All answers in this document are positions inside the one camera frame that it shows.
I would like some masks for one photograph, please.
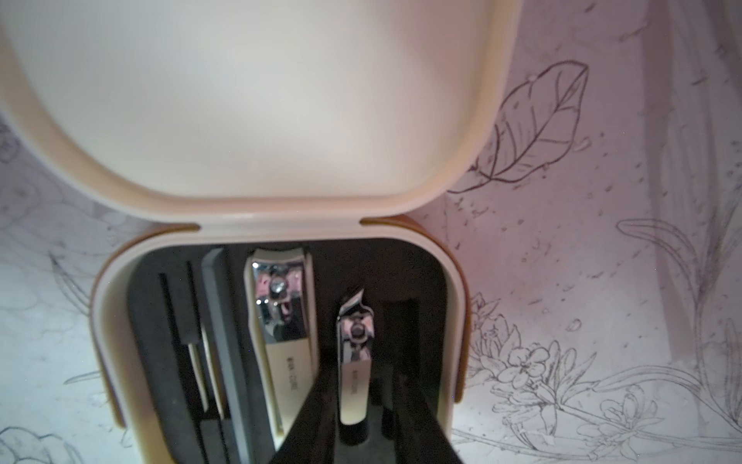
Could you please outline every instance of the cream plastic case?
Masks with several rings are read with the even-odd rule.
[[[398,215],[445,192],[486,143],[520,0],[0,0],[0,111],[79,190],[193,223],[102,270],[91,328],[113,403],[147,463],[171,462],[127,321],[125,288],[165,246],[397,238],[449,295],[438,419],[463,383],[466,286]]]

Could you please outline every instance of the gray foam insert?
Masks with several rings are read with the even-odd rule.
[[[267,462],[274,452],[257,362],[248,331],[248,307],[243,284],[247,258],[259,248],[285,250],[302,247],[311,253],[314,261],[321,362],[336,362],[335,319],[341,299],[351,289],[362,286],[365,289],[364,297],[375,312],[376,340],[373,347],[372,376],[378,378],[381,375],[381,366],[393,362],[395,356],[399,355],[397,348],[401,345],[409,352],[412,373],[419,378],[429,407],[436,409],[447,289],[444,271],[430,253],[419,246],[389,238],[219,246],[226,250],[235,328],[249,378],[250,411],[255,415],[252,420],[252,436],[257,462]],[[200,431],[198,417],[193,425],[183,421],[183,417],[187,413],[191,413],[191,416],[199,416],[200,413],[194,412],[197,408],[193,406],[193,384],[187,380],[179,381],[179,378],[188,371],[183,367],[184,343],[198,339],[194,325],[200,322],[209,327],[199,269],[203,256],[215,247],[217,246],[176,246],[155,250],[140,261],[128,290],[130,320],[155,408],[171,453],[174,457],[184,457],[180,461],[183,463],[205,462],[206,458],[202,456],[198,460],[185,457],[192,456],[193,451],[187,442],[198,442]],[[170,292],[171,309],[163,298],[163,285]],[[192,313],[187,311],[189,306],[193,308]],[[389,337],[390,333],[395,332],[393,327],[404,327],[406,335],[403,336],[409,338],[400,343]],[[180,399],[175,406],[172,404],[173,398]],[[380,405],[370,405],[372,419],[380,414],[376,408],[381,410]],[[377,446],[380,450],[390,450],[388,442],[384,440],[380,427],[372,427],[369,442],[358,450],[363,448],[367,453],[369,448]],[[179,447],[187,449],[177,452]],[[356,453],[352,449],[339,445],[337,452],[338,456],[343,457],[343,462],[356,462],[353,459]],[[358,458],[362,460],[361,454],[358,454]]]

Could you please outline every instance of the metal tool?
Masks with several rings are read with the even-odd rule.
[[[363,289],[340,307],[338,334],[338,416],[340,438],[348,445],[368,437],[368,396],[371,380],[373,310],[363,304]]]
[[[216,402],[217,405],[219,418],[224,420],[229,412],[226,393],[224,391],[224,379],[219,359],[216,354],[217,349],[211,342],[209,332],[203,325],[201,326],[201,339],[203,340],[203,351],[204,357],[206,358],[206,370],[209,373],[211,391],[214,393],[214,402]]]
[[[245,266],[250,333],[278,447],[317,373],[311,256],[300,249],[259,249]]]

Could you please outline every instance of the illustrated paper background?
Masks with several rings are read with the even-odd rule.
[[[471,463],[742,460],[734,2],[527,1],[477,161],[412,213],[474,317]],[[148,223],[0,131],[0,463],[132,463],[91,348],[96,272]]]

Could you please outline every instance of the silver nail clipper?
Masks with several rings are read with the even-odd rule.
[[[338,407],[340,423],[345,426],[361,424],[367,417],[374,324],[373,310],[363,304],[363,296],[361,289],[338,313]]]
[[[245,266],[250,334],[277,447],[318,369],[312,280],[312,258],[302,249],[259,249]]]

